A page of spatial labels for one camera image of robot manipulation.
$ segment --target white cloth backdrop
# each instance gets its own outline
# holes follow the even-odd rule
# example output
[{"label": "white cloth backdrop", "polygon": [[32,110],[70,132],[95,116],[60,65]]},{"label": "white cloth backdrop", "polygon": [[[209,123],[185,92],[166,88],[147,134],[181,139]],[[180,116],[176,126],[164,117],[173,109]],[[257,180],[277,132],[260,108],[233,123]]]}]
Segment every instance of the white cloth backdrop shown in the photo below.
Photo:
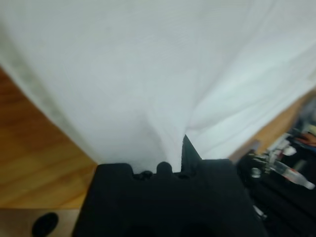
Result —
[{"label": "white cloth backdrop", "polygon": [[2,0],[0,63],[95,161],[179,171],[316,85],[316,1]]}]

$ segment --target round hole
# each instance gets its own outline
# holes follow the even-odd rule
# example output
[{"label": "round hole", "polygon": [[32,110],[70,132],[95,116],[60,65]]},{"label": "round hole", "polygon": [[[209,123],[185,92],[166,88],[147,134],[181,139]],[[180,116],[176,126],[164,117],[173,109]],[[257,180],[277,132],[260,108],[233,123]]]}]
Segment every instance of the round hole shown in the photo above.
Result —
[{"label": "round hole", "polygon": [[56,213],[50,212],[39,217],[32,227],[33,237],[46,237],[56,228],[58,224],[58,216]]}]

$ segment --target white sheet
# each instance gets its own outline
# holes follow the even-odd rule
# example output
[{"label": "white sheet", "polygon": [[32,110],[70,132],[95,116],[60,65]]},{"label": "white sheet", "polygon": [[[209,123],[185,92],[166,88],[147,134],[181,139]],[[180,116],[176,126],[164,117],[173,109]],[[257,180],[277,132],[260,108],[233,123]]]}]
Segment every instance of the white sheet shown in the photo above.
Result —
[{"label": "white sheet", "polygon": [[226,158],[316,80],[309,0],[3,0],[0,63],[92,159]]}]

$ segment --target black object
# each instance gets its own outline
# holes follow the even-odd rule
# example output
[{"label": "black object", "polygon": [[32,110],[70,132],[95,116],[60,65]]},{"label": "black object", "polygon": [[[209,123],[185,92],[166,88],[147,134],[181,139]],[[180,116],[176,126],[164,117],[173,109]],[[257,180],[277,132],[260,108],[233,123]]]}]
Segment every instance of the black object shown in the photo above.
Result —
[{"label": "black object", "polygon": [[201,160],[184,138],[182,171],[162,162],[157,174],[103,164],[74,237],[263,237],[265,229],[229,160]]},{"label": "black object", "polygon": [[58,224],[58,215],[50,212],[39,217],[32,227],[33,237],[46,237],[56,228]]},{"label": "black object", "polygon": [[[282,162],[292,167],[302,158],[316,160],[311,151],[299,147],[296,149],[295,155],[284,157]],[[254,167],[263,169],[262,166],[261,163],[253,160],[253,156],[248,155],[237,164],[238,174],[247,187],[250,197],[266,215],[263,223],[269,235],[316,237],[316,190],[308,190],[293,184],[273,171],[270,174],[263,173],[260,178],[252,178],[251,169]],[[311,169],[315,170],[316,164],[309,162],[307,170]]]}]

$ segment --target small bottle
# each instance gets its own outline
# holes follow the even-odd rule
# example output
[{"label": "small bottle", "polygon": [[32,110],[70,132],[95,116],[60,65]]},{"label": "small bottle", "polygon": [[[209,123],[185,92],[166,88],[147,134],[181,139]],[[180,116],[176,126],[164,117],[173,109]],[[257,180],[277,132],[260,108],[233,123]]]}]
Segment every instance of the small bottle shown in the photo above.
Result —
[{"label": "small bottle", "polygon": [[304,186],[307,189],[314,189],[315,184],[309,182],[302,174],[300,174],[295,169],[290,168],[286,164],[283,164],[280,161],[275,161],[271,170],[282,175],[287,180],[291,181],[294,184]]}]

